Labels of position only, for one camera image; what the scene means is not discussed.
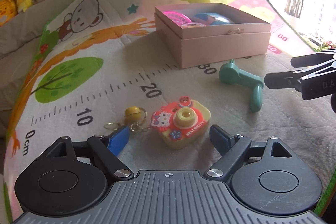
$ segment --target toy camera lens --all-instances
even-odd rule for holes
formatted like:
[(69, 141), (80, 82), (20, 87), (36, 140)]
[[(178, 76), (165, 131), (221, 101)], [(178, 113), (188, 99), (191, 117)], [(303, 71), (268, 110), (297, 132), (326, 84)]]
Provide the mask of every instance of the toy camera lens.
[(188, 111), (188, 110), (184, 110), (184, 111), (182, 112), (182, 116), (183, 116), (184, 118), (189, 118), (189, 117), (191, 116), (191, 112)]

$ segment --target printed number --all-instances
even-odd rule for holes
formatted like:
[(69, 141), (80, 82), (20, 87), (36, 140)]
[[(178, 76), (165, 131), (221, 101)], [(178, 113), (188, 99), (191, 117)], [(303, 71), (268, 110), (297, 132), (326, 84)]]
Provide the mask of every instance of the printed number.
[[(92, 110), (91, 109), (88, 109), (88, 108), (85, 108), (85, 111), (81, 112), (81, 113), (78, 113), (77, 114), (77, 117), (78, 116), (81, 116), (81, 115), (84, 115), (86, 113), (90, 113)], [(78, 126), (84, 126), (86, 124), (89, 124), (90, 122), (93, 121), (93, 117), (92, 116), (85, 116), (85, 117), (81, 117), (78, 121), (77, 121), (77, 125)]]
[(80, 115), (89, 113), (89, 112), (91, 112), (91, 111), (92, 111), (91, 109), (85, 108), (85, 111), (84, 111), (84, 112), (81, 112), (81, 113), (78, 113), (78, 114), (77, 114), (77, 117), (80, 116)]
[(89, 124), (90, 122), (93, 121), (93, 117), (92, 116), (85, 116), (85, 117), (82, 117), (80, 118), (78, 121), (77, 121), (77, 125), (78, 126), (84, 126), (86, 124)]
[(271, 52), (275, 53), (275, 54), (280, 54), (281, 53), (281, 51), (279, 49), (277, 49), (276, 47), (272, 46), (271, 44), (268, 44), (268, 49)]
[(209, 68), (210, 67), (210, 64), (205, 64), (205, 65), (200, 65), (200, 66), (197, 66), (199, 69), (203, 69), (204, 70), (204, 73), (206, 75), (211, 75), (213, 73), (215, 73), (217, 71), (217, 69), (215, 68)]
[(283, 41), (286, 41), (288, 38), (287, 37), (284, 37), (283, 35), (278, 35), (279, 38), (281, 38)]
[(157, 86), (156, 86), (155, 83), (151, 83), (151, 86), (147, 86), (147, 85), (142, 85), (141, 86), (142, 91), (146, 92), (146, 97), (147, 98), (158, 97), (159, 95), (162, 94), (162, 92), (159, 89), (156, 89), (156, 88), (157, 88)]
[(25, 146), (23, 148), (23, 156), (26, 156), (29, 151), (29, 139), (35, 135), (35, 130), (29, 131), (26, 134)]

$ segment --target blue toy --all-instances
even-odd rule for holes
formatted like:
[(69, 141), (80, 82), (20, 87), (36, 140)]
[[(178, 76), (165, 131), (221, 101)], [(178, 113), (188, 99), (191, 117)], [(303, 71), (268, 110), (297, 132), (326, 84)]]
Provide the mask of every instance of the blue toy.
[(207, 26), (233, 24), (232, 20), (218, 13), (200, 13), (194, 15), (192, 20)]
[(107, 148), (113, 153), (113, 155), (118, 156), (121, 150), (124, 149), (125, 145), (128, 143), (129, 135), (129, 127), (121, 126), (107, 136), (109, 139)]

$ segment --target flower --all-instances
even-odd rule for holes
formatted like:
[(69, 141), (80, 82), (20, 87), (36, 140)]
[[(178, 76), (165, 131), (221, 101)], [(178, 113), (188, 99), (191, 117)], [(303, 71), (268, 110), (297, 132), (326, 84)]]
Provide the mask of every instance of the flower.
[(181, 131), (173, 130), (169, 133), (169, 137), (173, 140), (180, 140), (181, 139)]
[(326, 49), (330, 49), (330, 48), (336, 48), (336, 44), (333, 43), (332, 41), (324, 41), (322, 43), (322, 45), (320, 46), (321, 50), (326, 50)]

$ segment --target hello kitty toy camera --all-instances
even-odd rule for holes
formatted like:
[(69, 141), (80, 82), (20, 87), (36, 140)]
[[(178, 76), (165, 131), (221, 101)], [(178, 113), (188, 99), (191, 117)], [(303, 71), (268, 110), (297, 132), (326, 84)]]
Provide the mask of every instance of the hello kitty toy camera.
[(206, 107), (182, 96), (178, 102), (154, 112), (151, 126), (169, 147), (181, 149), (206, 132), (210, 117)]

